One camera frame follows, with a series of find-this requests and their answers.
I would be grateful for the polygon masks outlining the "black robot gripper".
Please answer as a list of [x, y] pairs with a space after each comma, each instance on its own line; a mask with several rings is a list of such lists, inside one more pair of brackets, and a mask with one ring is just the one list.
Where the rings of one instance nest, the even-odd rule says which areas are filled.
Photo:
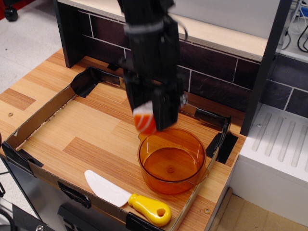
[[188, 103], [177, 71], [178, 23], [170, 16], [127, 16], [125, 20], [132, 55], [121, 64], [129, 105], [134, 111], [152, 100], [156, 129], [162, 131], [177, 122], [180, 108]]

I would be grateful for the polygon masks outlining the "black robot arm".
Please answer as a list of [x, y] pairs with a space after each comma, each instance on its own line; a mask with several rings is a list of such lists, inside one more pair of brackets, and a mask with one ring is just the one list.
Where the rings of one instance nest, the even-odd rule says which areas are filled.
[[131, 56], [122, 58], [124, 82], [135, 128], [139, 133], [162, 131], [178, 120], [187, 103], [178, 72], [178, 23], [168, 15], [172, 0], [120, 0]]

